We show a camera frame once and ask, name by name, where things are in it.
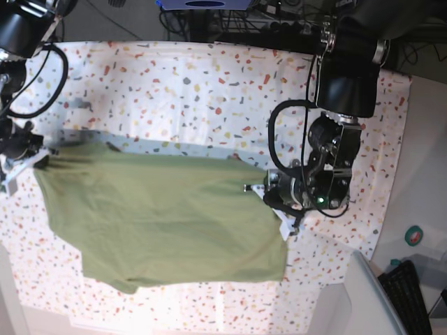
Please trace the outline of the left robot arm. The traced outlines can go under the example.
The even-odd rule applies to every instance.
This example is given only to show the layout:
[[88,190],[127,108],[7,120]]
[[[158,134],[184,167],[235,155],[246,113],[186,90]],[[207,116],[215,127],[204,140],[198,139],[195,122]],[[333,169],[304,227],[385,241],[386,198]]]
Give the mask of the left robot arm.
[[[375,27],[378,21],[368,19],[380,12],[378,1],[355,1],[352,9],[323,21],[308,72],[316,76],[314,98],[284,101],[268,121],[268,149],[276,168],[264,181],[267,206],[294,217],[314,210],[335,218],[334,210],[348,209],[362,133],[358,120],[374,114],[377,80],[389,52],[389,39]],[[302,145],[311,147],[309,158],[285,166],[275,149],[275,123],[289,107],[322,112],[305,124]]]

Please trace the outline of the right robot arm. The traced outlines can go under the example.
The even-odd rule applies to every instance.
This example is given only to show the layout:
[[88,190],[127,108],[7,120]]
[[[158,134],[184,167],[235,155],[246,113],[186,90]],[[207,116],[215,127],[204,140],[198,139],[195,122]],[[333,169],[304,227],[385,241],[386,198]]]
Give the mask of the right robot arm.
[[[1,155],[19,161],[36,155],[43,136],[32,133],[29,121],[46,112],[56,101],[68,79],[68,59],[50,42],[57,25],[74,9],[76,1],[1,2]],[[26,62],[39,52],[55,52],[62,61],[62,76],[49,101],[35,112],[11,110],[23,93],[27,78]]]

